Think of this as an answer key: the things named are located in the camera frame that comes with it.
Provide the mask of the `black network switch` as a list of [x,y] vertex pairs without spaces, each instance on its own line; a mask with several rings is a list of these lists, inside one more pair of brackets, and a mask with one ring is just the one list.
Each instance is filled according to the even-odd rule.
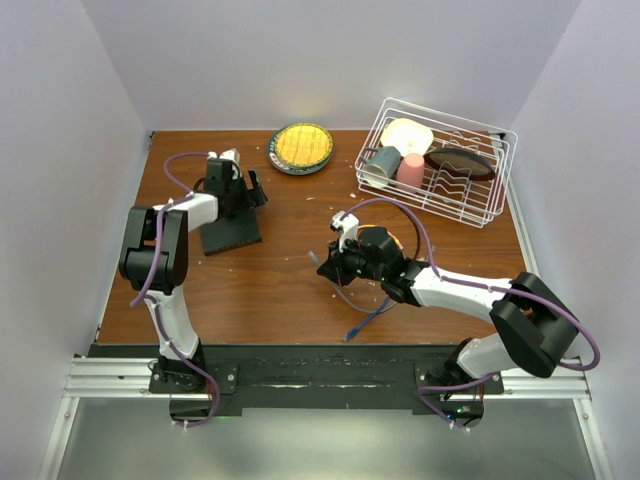
[[260,243],[262,235],[255,208],[238,211],[231,217],[221,217],[198,229],[203,253],[218,253]]

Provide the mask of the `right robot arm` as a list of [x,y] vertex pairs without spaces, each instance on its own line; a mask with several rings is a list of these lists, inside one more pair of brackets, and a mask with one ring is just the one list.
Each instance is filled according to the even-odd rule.
[[440,388],[459,393],[514,368],[550,377],[580,332],[575,317],[539,277],[522,272],[513,280],[483,279],[442,270],[404,256],[383,227],[331,242],[317,273],[336,286],[370,280],[396,303],[443,308],[491,323],[494,334],[462,341],[436,379]]

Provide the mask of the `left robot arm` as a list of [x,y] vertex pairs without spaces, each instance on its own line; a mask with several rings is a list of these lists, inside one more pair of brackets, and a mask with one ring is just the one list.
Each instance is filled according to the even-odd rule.
[[156,374],[185,392],[212,385],[201,340],[189,318],[184,282],[189,235],[210,256],[261,242],[256,208],[268,198],[255,170],[243,172],[236,149],[208,152],[206,172],[179,199],[129,210],[118,270],[144,303],[159,338]]

